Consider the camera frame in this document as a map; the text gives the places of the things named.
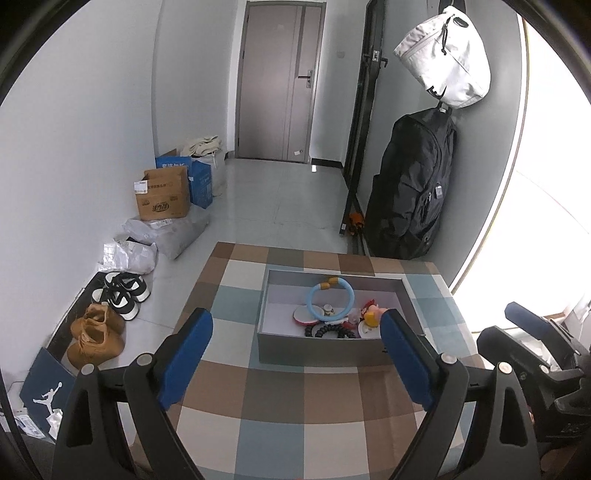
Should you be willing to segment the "white round badge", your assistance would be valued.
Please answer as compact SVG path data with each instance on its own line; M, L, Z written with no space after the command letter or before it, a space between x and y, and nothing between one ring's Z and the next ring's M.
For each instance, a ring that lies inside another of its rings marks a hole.
M312 307L312 311L308 310L305 305L297 306L294 309L293 319L298 325L311 326L318 324L318 318L315 318L315 313L318 313L319 309L317 306Z
M361 339L377 340L381 338L380 327L370 327L366 322L361 322L358 325L358 333Z

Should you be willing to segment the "red white small charm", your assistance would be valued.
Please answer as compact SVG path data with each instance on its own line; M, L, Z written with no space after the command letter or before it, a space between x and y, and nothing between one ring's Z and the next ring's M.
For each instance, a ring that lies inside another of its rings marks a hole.
M363 323L369 328L378 328L381 323L381 318L387 308L380 307L375 300L368 302L361 311Z

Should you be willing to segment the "checkered tablecloth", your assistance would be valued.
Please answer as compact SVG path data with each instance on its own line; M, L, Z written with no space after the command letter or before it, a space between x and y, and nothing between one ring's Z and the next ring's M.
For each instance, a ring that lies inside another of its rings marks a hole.
M391 364L264 364L256 323L270 269L401 280L431 342L473 364L476 345L438 268L288 244L195 242L160 257L125 354L156 348L197 307L213 335L170 419L208 479L385 479L425 417Z

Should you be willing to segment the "tan boots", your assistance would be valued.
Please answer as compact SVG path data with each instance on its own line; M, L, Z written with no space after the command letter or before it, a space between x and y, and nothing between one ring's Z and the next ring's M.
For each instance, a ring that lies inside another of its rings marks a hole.
M70 325L75 340L66 351L70 364L80 370L118 357L124 349L123 332L124 320L108 304L89 305Z

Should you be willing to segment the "black white sneakers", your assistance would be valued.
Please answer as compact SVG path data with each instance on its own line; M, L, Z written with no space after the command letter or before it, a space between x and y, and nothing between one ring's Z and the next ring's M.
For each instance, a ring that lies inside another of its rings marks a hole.
M141 275L130 272L109 272L103 285L91 297L96 303L106 303L124 321L134 320L140 304L150 297L148 284Z

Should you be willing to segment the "small white round pin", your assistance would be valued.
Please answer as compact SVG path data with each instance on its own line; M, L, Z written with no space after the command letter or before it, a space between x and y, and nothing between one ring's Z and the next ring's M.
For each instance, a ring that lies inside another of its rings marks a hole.
M322 307L322 313L324 313L325 318L332 318L335 316L335 308L331 304L325 304Z

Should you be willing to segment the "white plastic bag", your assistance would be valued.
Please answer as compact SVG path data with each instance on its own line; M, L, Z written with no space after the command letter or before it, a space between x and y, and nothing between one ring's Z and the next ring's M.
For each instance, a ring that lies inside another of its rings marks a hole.
M146 245L133 240L113 240L103 245L97 270L146 275L155 269L157 253L155 243Z

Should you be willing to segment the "grey plastic mailer bag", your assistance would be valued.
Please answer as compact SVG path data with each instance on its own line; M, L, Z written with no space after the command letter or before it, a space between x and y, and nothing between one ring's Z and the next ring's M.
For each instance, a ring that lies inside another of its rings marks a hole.
M136 242L155 244L160 254L175 260L197 240L210 221L207 210L191 205L185 217L151 221L131 218L122 225L122 230Z

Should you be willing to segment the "black folded stand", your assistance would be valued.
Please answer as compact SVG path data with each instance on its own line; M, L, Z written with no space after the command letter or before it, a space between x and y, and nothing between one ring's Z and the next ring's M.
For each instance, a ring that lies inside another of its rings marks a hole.
M362 55L355 106L353 106L353 119L349 129L346 162L342 167L342 176L348 187L348 196L339 225L339 234L342 237L348 231L349 215L353 212L362 212L356 194L363 169L363 158L365 158L378 78L381 70L386 68L389 63L389 59L384 56L383 52L385 20L386 1L370 0L366 7L365 25L363 26Z

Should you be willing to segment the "black backpack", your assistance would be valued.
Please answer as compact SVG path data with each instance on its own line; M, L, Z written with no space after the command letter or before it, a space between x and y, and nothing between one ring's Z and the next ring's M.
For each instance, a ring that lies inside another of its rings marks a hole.
M439 230L456 143L452 109L443 105L394 123L365 217L373 255L412 260L428 253Z

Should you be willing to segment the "brown cardboard box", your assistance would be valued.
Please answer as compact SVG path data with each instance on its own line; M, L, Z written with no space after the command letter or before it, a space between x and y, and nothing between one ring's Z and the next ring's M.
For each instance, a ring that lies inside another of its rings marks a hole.
M142 221L183 218L190 208L187 168L172 166L145 170L133 186Z

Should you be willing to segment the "blue cardboard box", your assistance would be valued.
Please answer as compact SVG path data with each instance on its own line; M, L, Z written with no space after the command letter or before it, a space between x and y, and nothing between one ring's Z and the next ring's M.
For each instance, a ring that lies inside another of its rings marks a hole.
M155 166L157 168L185 166L191 203L202 209L211 206L213 200L211 165L193 157L165 154L155 158Z

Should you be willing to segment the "cream tote bag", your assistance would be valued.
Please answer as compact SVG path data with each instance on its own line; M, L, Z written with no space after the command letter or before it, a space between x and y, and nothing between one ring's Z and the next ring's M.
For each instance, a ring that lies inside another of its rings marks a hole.
M183 144L180 155L193 158L214 155L221 150L221 146L221 138L217 135L188 139Z

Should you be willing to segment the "white sling bag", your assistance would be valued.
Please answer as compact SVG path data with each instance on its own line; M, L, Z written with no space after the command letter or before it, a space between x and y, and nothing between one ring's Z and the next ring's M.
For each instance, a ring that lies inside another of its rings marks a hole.
M452 108L472 106L489 93L492 76L483 40L453 5L409 31L394 55L429 95Z

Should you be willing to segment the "grey door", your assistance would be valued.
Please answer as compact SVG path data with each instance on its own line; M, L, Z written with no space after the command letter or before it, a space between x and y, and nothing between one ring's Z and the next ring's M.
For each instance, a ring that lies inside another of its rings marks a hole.
M308 162L324 23L324 3L246 4L236 93L239 157Z

